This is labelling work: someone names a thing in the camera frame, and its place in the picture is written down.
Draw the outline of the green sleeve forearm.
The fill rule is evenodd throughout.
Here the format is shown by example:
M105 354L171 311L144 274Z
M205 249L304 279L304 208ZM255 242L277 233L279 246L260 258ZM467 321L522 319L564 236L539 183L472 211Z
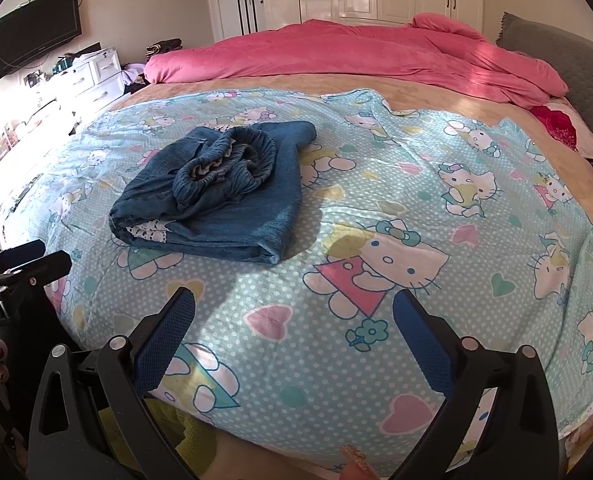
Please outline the green sleeve forearm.
M159 399L148 398L146 403L168 443L197 476L204 476L216 457L215 428ZM104 408L98 415L118 461L128 468L141 471L118 429L110 408Z

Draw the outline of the right hand painted nails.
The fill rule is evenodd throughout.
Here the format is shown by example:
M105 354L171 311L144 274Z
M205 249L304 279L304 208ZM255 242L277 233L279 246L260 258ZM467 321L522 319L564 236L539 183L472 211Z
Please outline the right hand painted nails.
M366 456L353 445L342 446L340 452L347 461L339 474L340 480L380 479L379 474L368 464Z

